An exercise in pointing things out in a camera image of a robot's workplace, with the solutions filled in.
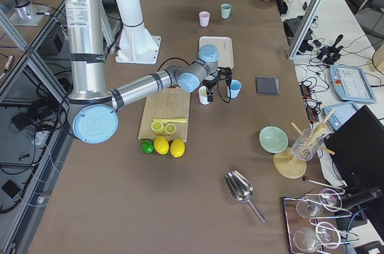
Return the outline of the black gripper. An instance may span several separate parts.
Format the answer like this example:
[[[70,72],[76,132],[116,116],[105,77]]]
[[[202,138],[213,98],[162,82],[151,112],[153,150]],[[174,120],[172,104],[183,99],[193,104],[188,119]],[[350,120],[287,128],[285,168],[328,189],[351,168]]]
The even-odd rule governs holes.
[[[230,91],[232,83],[232,71],[229,67],[218,67],[214,74],[209,74],[203,80],[203,85],[206,86],[207,101],[213,102],[214,89],[211,86],[216,86],[221,80],[226,81],[227,90]]]

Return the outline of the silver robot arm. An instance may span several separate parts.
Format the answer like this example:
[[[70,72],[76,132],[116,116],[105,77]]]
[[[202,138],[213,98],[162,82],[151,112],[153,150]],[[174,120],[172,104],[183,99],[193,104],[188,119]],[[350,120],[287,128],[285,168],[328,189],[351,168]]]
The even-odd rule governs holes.
[[[30,0],[1,0],[1,11],[4,14],[14,10],[10,21],[17,26],[38,26],[42,20],[37,15],[37,9]]]
[[[102,32],[103,0],[64,0],[73,90],[68,102],[74,135],[89,144],[110,139],[118,128],[118,110],[163,89],[178,85],[192,92],[201,85],[230,80],[230,68],[218,66],[218,50],[204,45],[190,65],[171,65],[118,88],[107,89]],[[140,0],[116,0],[123,29],[117,61],[153,64],[160,37],[145,28]]]

